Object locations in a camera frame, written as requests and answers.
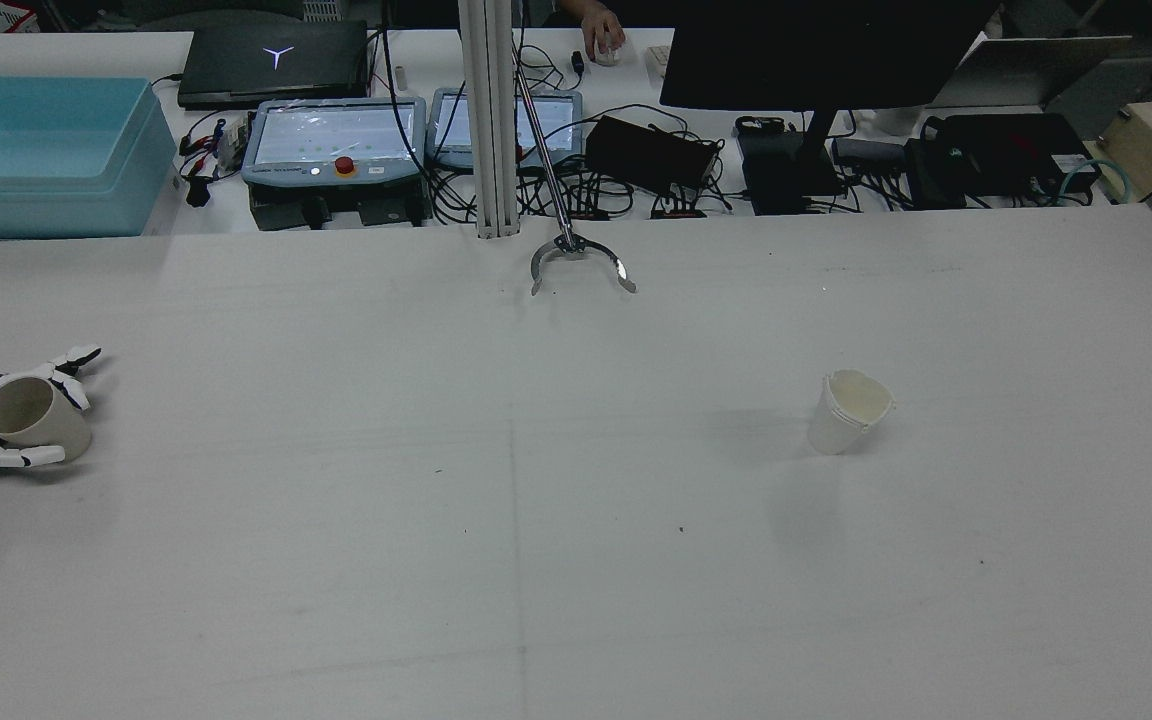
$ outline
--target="teal cable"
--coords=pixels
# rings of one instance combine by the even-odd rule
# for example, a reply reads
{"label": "teal cable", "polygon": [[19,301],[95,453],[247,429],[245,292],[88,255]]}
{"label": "teal cable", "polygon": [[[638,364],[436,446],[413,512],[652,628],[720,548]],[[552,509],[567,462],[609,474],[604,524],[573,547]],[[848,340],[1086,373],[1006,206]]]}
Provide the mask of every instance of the teal cable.
{"label": "teal cable", "polygon": [[1064,191],[1069,190],[1069,183],[1074,180],[1074,176],[1076,176],[1076,174],[1078,174],[1078,172],[1083,168],[1091,168],[1092,165],[1105,165],[1106,168],[1119,174],[1119,179],[1123,181],[1123,197],[1120,197],[1119,202],[1129,202],[1132,198],[1132,181],[1128,177],[1128,173],[1123,169],[1123,165],[1119,165],[1114,160],[1093,159],[1081,162],[1078,167],[1064,174],[1064,182],[1060,183],[1060,192],[1056,192],[1058,199],[1064,197]]}

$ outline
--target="cup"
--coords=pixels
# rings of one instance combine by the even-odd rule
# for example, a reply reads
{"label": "cup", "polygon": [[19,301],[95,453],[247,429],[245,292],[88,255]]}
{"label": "cup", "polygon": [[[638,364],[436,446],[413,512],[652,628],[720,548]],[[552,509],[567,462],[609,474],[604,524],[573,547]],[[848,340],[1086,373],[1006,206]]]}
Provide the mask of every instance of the cup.
{"label": "cup", "polygon": [[88,422],[54,384],[17,378],[0,386],[0,438],[17,447],[59,445],[65,462],[82,455],[92,442]]}
{"label": "cup", "polygon": [[824,455],[847,450],[892,409],[892,393],[859,370],[824,377],[820,402],[808,427],[808,441]]}

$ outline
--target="human hand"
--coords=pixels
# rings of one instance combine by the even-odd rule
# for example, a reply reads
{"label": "human hand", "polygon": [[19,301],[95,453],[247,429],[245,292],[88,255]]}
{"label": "human hand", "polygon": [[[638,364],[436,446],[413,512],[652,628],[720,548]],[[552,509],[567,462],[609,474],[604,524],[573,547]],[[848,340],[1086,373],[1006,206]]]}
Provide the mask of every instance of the human hand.
{"label": "human hand", "polygon": [[594,45],[602,54],[626,45],[626,29],[621,26],[616,13],[607,9],[607,5],[591,3],[584,17],[581,17],[579,30],[585,36],[585,55],[590,60],[594,59]]}

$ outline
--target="metal rod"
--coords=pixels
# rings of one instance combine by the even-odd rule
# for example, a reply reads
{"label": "metal rod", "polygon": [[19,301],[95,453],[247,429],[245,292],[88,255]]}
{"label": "metal rod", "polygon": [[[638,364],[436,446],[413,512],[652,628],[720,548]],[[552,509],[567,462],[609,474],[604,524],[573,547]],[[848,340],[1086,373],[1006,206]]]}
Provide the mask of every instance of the metal rod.
{"label": "metal rod", "polygon": [[540,128],[539,115],[536,115],[536,105],[531,101],[531,90],[526,88],[526,76],[522,74],[522,55],[518,55],[517,50],[515,50],[515,60],[518,94],[522,96],[522,106],[526,111],[526,122],[531,124],[531,135],[536,137],[536,152],[540,154],[540,166],[545,169],[545,181],[550,183],[550,195],[554,199],[554,214],[558,215],[558,228],[563,233],[556,242],[559,247],[562,247],[563,252],[579,252],[584,250],[585,241],[581,240],[579,234],[573,233],[571,215],[567,214],[567,199],[563,197],[561,184],[558,183],[553,160],[550,160],[550,150],[545,146],[545,131]]}

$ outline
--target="computer mouse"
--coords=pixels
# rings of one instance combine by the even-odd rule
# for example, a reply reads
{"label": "computer mouse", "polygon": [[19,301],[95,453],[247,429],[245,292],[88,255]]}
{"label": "computer mouse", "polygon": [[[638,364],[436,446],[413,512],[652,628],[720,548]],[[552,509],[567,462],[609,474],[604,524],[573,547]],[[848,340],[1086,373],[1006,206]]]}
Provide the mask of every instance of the computer mouse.
{"label": "computer mouse", "polygon": [[621,51],[626,50],[626,45],[622,44],[621,47],[617,47],[617,50],[612,50],[611,35],[605,35],[602,37],[602,41],[605,46],[607,46],[607,53],[602,53],[602,51],[598,48],[598,44],[594,43],[594,62],[598,65],[605,65],[605,67],[612,67],[613,65],[620,63]]}

